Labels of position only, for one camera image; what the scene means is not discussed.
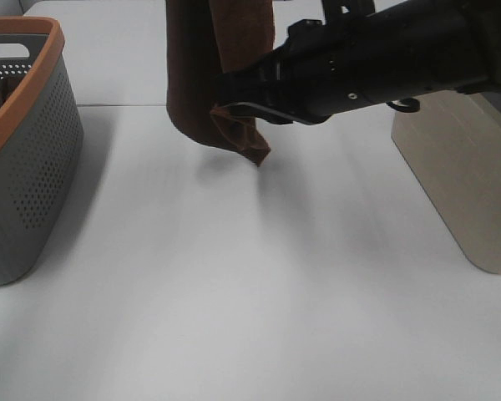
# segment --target black robotic arm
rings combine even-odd
[[[219,105],[272,124],[320,124],[445,89],[501,93],[501,0],[407,0],[375,13],[373,0],[322,0],[326,24],[302,20],[248,69],[216,80]]]

